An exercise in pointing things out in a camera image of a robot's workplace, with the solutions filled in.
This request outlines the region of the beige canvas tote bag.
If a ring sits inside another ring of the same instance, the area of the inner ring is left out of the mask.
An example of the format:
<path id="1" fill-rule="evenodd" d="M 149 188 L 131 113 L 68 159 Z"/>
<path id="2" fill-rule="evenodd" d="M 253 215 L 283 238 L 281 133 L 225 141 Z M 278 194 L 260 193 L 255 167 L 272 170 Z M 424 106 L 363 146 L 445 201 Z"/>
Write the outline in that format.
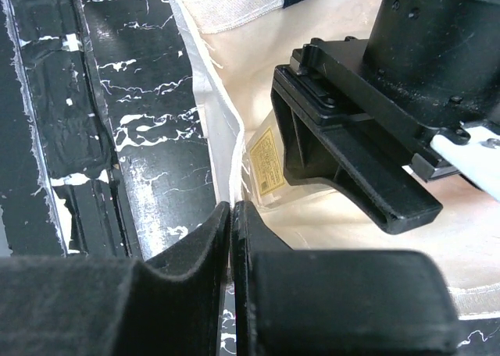
<path id="1" fill-rule="evenodd" d="M 169 0 L 216 196 L 298 249 L 432 257 L 499 314 L 499 0 Z"/>

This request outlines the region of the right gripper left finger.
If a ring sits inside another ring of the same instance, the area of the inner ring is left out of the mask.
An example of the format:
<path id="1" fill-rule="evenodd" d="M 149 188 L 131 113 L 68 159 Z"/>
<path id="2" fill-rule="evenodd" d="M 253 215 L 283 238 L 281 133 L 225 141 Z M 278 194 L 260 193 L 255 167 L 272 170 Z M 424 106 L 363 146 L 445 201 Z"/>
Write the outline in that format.
<path id="1" fill-rule="evenodd" d="M 154 258 L 1 260 L 4 355 L 216 355 L 230 206 Z"/>

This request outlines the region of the clear square bottle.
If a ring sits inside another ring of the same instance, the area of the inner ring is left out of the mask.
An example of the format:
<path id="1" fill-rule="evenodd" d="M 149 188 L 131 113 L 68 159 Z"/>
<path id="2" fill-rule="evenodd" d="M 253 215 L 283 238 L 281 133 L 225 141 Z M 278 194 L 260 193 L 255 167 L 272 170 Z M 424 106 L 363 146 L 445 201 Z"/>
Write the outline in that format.
<path id="1" fill-rule="evenodd" d="M 292 186 L 285 179 L 284 145 L 273 112 L 247 143 L 242 178 L 247 199 L 265 211 L 303 198 L 317 198 L 335 192 L 324 184 Z"/>

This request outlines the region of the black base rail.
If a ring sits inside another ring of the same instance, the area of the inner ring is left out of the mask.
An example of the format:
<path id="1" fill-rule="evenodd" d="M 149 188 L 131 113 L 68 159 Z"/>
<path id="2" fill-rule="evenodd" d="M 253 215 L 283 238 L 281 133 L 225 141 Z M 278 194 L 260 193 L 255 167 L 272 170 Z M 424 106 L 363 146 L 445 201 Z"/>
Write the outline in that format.
<path id="1" fill-rule="evenodd" d="M 81 0 L 1 0 L 5 255 L 138 258 Z"/>

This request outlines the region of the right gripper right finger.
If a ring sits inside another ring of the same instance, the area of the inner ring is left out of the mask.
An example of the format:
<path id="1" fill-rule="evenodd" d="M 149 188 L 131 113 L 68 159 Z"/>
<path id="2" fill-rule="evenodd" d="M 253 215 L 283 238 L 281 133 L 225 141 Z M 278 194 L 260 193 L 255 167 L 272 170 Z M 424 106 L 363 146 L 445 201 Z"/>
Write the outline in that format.
<path id="1" fill-rule="evenodd" d="M 240 355 L 453 355 L 445 280 L 408 250 L 295 250 L 249 201 L 231 230 Z"/>

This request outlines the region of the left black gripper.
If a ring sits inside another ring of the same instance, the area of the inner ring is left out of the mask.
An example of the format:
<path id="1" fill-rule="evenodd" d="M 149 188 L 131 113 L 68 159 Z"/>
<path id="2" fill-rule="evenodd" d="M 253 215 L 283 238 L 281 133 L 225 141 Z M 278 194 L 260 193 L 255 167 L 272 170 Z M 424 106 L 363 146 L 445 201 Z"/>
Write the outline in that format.
<path id="1" fill-rule="evenodd" d="M 499 129 L 499 0 L 382 0 L 368 39 L 314 38 L 291 68 L 313 78 L 273 72 L 285 178 L 333 187 L 404 233 L 443 209 L 405 166 L 424 180 L 458 173 L 434 137 L 464 147 L 469 126 Z"/>

